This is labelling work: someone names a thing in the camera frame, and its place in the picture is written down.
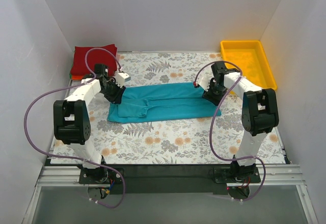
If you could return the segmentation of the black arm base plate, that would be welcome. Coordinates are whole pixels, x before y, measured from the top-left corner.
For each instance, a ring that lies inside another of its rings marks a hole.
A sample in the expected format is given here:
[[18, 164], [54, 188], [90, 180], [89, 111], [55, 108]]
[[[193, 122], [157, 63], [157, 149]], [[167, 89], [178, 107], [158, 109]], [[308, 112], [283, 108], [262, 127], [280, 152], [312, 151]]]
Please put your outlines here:
[[81, 169], [79, 184], [96, 187], [113, 183], [111, 194], [213, 193], [227, 194], [227, 184], [260, 183], [256, 166], [236, 169], [229, 164], [112, 164], [110, 169]]

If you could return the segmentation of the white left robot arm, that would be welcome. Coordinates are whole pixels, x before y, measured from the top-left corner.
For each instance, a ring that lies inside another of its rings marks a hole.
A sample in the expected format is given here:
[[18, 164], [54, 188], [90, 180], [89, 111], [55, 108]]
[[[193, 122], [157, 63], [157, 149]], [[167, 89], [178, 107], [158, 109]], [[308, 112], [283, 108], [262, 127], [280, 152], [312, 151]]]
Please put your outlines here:
[[130, 76], [116, 71], [108, 75], [108, 67], [96, 64], [94, 73], [85, 75], [80, 86], [64, 100], [53, 104], [53, 123], [55, 138], [72, 149], [82, 161], [81, 169], [86, 177], [102, 182], [107, 177], [107, 170], [93, 165], [105, 164], [103, 156], [95, 149], [93, 143], [87, 142], [91, 136], [91, 123], [87, 106], [99, 93], [112, 104], [120, 104], [126, 89], [125, 83]]

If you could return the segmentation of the teal t-shirt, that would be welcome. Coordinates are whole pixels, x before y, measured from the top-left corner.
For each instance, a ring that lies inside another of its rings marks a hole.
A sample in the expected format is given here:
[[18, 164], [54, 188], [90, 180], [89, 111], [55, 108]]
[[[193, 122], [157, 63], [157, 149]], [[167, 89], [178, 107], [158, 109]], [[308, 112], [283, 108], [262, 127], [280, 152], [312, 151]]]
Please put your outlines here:
[[212, 117], [216, 105], [190, 82], [127, 87], [121, 104], [110, 104], [107, 120], [144, 123]]

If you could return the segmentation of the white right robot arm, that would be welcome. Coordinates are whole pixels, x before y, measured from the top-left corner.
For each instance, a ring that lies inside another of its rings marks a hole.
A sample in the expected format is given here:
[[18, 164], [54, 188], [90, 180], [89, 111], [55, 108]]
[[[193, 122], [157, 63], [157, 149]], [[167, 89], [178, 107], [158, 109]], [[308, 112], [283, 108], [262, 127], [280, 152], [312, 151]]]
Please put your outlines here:
[[227, 61], [209, 63], [213, 77], [208, 79], [197, 74], [193, 82], [195, 88], [204, 90], [202, 97], [217, 106], [216, 112], [231, 91], [242, 99], [244, 133], [239, 149], [231, 159], [227, 159], [229, 165], [213, 170], [213, 175], [216, 183], [250, 179], [260, 182], [257, 154], [267, 134], [279, 123], [276, 93], [273, 89], [263, 89], [250, 82], [236, 64], [232, 64], [231, 68], [227, 68], [227, 64]]

